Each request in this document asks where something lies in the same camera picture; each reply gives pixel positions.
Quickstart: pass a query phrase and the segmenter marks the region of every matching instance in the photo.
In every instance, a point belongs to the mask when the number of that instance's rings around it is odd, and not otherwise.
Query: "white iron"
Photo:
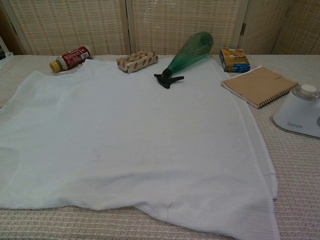
[[[320,92],[308,84],[293,88],[271,121],[283,131],[320,139]]]

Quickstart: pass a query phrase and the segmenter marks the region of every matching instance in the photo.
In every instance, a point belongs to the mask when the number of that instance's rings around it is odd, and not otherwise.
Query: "spiral binding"
[[[299,85],[299,83],[297,83],[297,84],[289,87],[288,89],[286,89],[286,90],[284,90],[284,91],[281,91],[281,92],[275,94],[274,96],[268,98],[267,100],[259,103],[259,107],[261,108],[261,107],[263,107],[264,105],[267,105],[267,104],[271,103],[272,101],[274,101],[274,100],[276,100],[276,99],[278,99],[278,98],[280,98],[280,97],[282,97],[282,96],[290,93],[291,89],[293,89],[294,87],[296,87],[296,86],[298,86],[298,85]]]

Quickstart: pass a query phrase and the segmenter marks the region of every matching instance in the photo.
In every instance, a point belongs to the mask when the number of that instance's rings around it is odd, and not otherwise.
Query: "brown notebook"
[[[258,109],[288,94],[299,83],[259,66],[224,80],[221,85]]]

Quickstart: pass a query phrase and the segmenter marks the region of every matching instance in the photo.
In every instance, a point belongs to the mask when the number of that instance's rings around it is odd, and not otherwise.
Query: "red label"
[[[69,51],[61,56],[65,61],[67,69],[83,63],[87,58],[90,58],[90,52],[84,46],[81,46],[73,51]]]

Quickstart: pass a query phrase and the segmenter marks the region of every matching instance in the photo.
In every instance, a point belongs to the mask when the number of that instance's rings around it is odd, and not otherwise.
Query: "blue and yellow box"
[[[250,63],[242,49],[222,48],[220,59],[223,70],[228,73],[245,73],[250,70]]]

